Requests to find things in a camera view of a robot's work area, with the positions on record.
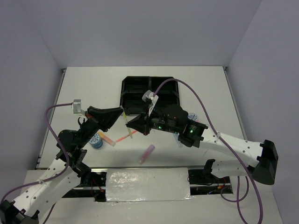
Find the orange highlighter pen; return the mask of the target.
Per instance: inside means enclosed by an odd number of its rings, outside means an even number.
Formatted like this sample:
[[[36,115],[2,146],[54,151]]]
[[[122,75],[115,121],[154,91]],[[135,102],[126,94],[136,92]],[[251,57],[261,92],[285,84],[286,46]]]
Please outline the orange highlighter pen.
[[[118,140],[116,140],[116,143],[118,143],[118,142],[120,142],[120,141],[122,141],[122,140],[124,140],[124,139],[126,139],[126,138],[128,138],[128,137],[133,138],[133,134],[135,134],[136,132],[137,132],[136,130],[135,130],[135,131],[132,131],[131,134],[127,134],[127,135],[125,135],[125,136],[119,138]]]

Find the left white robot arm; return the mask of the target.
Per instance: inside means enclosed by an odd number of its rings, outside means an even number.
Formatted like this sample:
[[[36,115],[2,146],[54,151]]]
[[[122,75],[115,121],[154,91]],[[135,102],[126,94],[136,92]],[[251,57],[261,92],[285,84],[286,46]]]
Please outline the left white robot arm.
[[[46,211],[74,187],[91,184],[98,174],[83,163],[84,146],[99,131],[107,132],[121,116],[120,107],[98,109],[92,106],[79,114],[84,121],[78,130],[62,130],[58,135],[60,149],[50,167],[35,182],[19,186],[26,191],[12,201],[2,198],[0,221],[3,224],[37,224]]]

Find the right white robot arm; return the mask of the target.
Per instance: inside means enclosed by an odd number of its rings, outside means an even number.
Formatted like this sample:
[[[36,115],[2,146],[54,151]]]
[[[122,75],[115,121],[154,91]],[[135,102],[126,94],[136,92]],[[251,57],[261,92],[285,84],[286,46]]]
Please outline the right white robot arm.
[[[178,141],[186,147],[205,148],[234,155],[238,163],[230,165],[231,175],[244,164],[245,174],[251,174],[255,181],[265,185],[275,183],[278,153],[272,141],[252,142],[214,132],[207,125],[189,119],[188,112],[179,105],[154,109],[152,112],[146,110],[126,126],[143,135],[148,135],[152,129],[177,133]]]

